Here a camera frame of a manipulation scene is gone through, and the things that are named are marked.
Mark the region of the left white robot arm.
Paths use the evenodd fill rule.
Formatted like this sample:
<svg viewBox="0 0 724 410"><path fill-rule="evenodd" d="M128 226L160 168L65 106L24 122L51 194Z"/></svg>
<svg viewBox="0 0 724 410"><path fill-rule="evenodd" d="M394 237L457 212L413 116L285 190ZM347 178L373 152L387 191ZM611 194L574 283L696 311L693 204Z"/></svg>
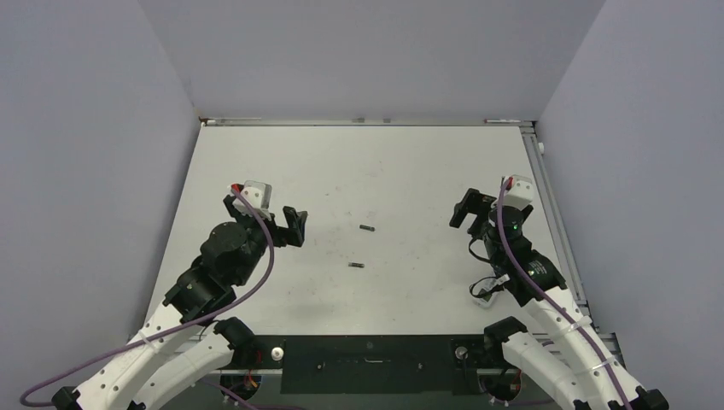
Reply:
<svg viewBox="0 0 724 410"><path fill-rule="evenodd" d="M105 365L76 387L51 398L56 409L156 409L207 373L256 358L253 331L237 317L219 315L246 301L270 277L276 248L301 247L308 213L283 208L284 226L268 209L268 195L235 184L224 199L231 220L215 226L200 254L176 280L142 328ZM268 270L243 296L263 256Z"/></svg>

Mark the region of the white remote control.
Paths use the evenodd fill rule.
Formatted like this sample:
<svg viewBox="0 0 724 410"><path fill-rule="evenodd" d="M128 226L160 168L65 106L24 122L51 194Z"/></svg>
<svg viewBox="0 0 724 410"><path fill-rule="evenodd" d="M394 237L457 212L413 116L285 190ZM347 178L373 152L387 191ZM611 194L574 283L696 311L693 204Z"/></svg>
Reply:
<svg viewBox="0 0 724 410"><path fill-rule="evenodd" d="M494 291L484 291L474 294L473 302L480 308L489 309L493 306L497 293Z"/></svg>

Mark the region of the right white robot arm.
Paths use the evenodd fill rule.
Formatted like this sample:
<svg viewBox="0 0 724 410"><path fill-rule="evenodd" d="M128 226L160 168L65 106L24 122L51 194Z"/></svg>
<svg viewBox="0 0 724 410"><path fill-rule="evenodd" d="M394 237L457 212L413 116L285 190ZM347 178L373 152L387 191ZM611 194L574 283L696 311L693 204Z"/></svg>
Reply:
<svg viewBox="0 0 724 410"><path fill-rule="evenodd" d="M553 354L514 316L488 325L484 358L495 366L527 374L562 409L667 409L658 389L632 376L593 329L563 275L523 234L534 207L514 193L507 179L497 196L468 189L455 204L449 225L459 228L475 215L468 233L487 252L482 261L494 273L491 292L505 291L558 348Z"/></svg>

